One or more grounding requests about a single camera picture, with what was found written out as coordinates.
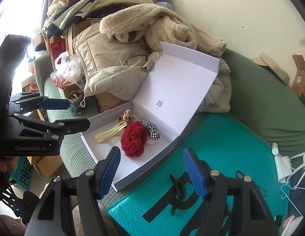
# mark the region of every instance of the white wall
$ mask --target white wall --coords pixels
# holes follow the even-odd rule
[[[290,0],[172,0],[175,12],[223,38],[227,47],[248,58],[270,55],[290,76],[291,55],[305,54],[305,23]]]

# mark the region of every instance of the teal bubble mailer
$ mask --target teal bubble mailer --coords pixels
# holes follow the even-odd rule
[[[201,205],[202,199],[198,198],[191,208],[176,209],[174,216],[170,214],[172,205],[168,204],[162,211],[160,205],[156,205],[173,186],[169,174],[178,179],[186,171],[183,162],[185,147],[192,147],[199,159],[206,161],[211,169],[219,170],[225,176],[251,176],[264,196],[272,215],[282,215],[285,218],[287,199],[281,199],[282,184],[277,179],[271,147],[228,115],[209,114],[190,138],[161,167],[107,209],[130,235],[180,235]],[[189,183],[185,187],[184,201],[193,192],[193,187]],[[227,204],[231,210],[232,197],[228,197]],[[153,206],[158,207],[158,205],[157,213],[156,209],[150,212]]]

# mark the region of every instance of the black and white checkered scrunchie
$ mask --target black and white checkered scrunchie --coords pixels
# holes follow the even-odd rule
[[[156,129],[155,125],[152,125],[149,121],[146,121],[146,120],[141,120],[141,123],[150,133],[150,136],[153,140],[157,140],[160,138],[160,134],[159,134],[158,130]]]

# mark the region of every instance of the human hand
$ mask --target human hand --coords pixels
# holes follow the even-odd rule
[[[14,172],[17,168],[19,157],[0,159],[0,172]]]

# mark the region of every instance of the red fuzzy scrunchie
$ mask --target red fuzzy scrunchie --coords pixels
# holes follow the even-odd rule
[[[144,153],[147,130],[140,121],[130,123],[121,137],[121,147],[129,158],[140,157]]]

